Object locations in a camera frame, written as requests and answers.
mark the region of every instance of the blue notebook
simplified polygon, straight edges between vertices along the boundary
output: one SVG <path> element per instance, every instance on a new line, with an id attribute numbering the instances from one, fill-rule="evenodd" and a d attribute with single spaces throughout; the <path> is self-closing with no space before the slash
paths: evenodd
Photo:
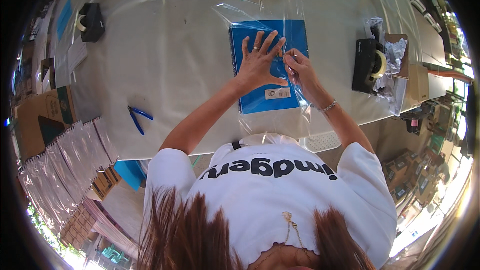
<path id="1" fill-rule="evenodd" d="M 308 57 L 307 33 L 305 30 L 305 21 L 303 20 L 263 20 L 233 23 L 230 27 L 230 45 L 235 76 L 237 76 L 240 66 L 242 65 L 243 39 L 246 36 L 250 37 L 248 50 L 252 52 L 257 32 L 264 31 L 263 40 L 265 40 L 267 36 L 275 30 L 278 31 L 278 35 L 273 40 L 269 51 L 272 50 L 273 46 L 275 46 L 285 34 L 285 52 L 292 48 L 297 48 Z M 275 77 L 289 80 L 282 57 L 277 56 L 273 59 L 270 73 Z M 266 85 L 240 98 L 238 108 L 242 114 L 297 108 L 300 107 L 298 96 L 300 96 L 302 100 L 305 100 L 300 87 L 292 86 L 290 81 L 288 81 L 288 87 Z"/>

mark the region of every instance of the green plastic chair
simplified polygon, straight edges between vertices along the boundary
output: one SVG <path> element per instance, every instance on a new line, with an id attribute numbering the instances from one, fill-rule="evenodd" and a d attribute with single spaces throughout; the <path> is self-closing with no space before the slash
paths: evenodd
<path id="1" fill-rule="evenodd" d="M 126 260 L 127 262 L 129 261 L 129 259 L 125 257 L 125 253 L 123 251 L 121 252 L 120 256 L 113 256 L 111 259 L 112 263 L 115 264 L 120 263 L 122 260 Z"/>
<path id="2" fill-rule="evenodd" d="M 118 257 L 120 253 L 117 250 L 115 250 L 115 245 L 112 244 L 109 248 L 103 249 L 102 255 L 105 258 L 110 259 L 112 257 Z"/>

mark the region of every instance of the brown hair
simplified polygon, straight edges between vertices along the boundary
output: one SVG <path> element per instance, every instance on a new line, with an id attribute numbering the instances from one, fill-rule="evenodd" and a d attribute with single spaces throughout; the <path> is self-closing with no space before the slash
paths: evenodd
<path id="1" fill-rule="evenodd" d="M 365 252 L 350 236 L 345 218 L 333 207 L 315 210 L 319 262 L 314 269 L 374 270 Z M 220 209 L 207 220 L 205 195 L 177 201 L 176 189 L 156 191 L 152 211 L 138 252 L 138 270 L 241 270 L 230 248 L 229 223 Z"/>

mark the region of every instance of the hand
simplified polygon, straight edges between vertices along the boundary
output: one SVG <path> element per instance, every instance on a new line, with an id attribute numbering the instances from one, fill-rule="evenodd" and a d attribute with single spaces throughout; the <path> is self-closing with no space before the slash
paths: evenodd
<path id="1" fill-rule="evenodd" d="M 267 52 L 279 32 L 276 30 L 271 32 L 262 45 L 262 37 L 264 34 L 264 31 L 259 31 L 257 33 L 255 43 L 253 44 L 254 49 L 251 52 L 248 51 L 248 41 L 250 38 L 246 37 L 243 39 L 241 47 L 243 51 L 243 60 L 235 80 L 239 83 L 243 91 L 246 92 L 245 94 L 268 84 L 280 85 L 283 87 L 289 85 L 288 81 L 274 77 L 270 74 L 270 67 L 272 66 L 273 58 L 280 52 L 286 39 L 285 37 L 281 38 L 275 47 L 273 47 L 272 51 Z"/>
<path id="2" fill-rule="evenodd" d="M 283 60 L 285 71 L 292 84 L 300 86 L 303 96 L 309 102 L 315 103 L 314 94 L 321 88 L 321 85 L 308 57 L 297 49 L 291 49 L 285 53 Z"/>

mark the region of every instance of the wire cutter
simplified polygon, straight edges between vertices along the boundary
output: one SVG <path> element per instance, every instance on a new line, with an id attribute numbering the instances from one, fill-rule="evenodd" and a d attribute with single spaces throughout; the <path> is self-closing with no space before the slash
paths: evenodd
<path id="1" fill-rule="evenodd" d="M 140 123 L 138 123 L 137 117 L 135 117 L 134 113 L 142 115 L 143 117 L 148 118 L 150 120 L 153 120 L 153 117 L 144 111 L 140 111 L 135 107 L 131 107 L 130 105 L 128 106 L 128 111 L 130 112 L 130 116 L 133 119 L 133 122 L 135 123 L 135 126 L 137 127 L 138 131 L 141 133 L 142 136 L 145 136 L 144 130 L 140 127 Z"/>

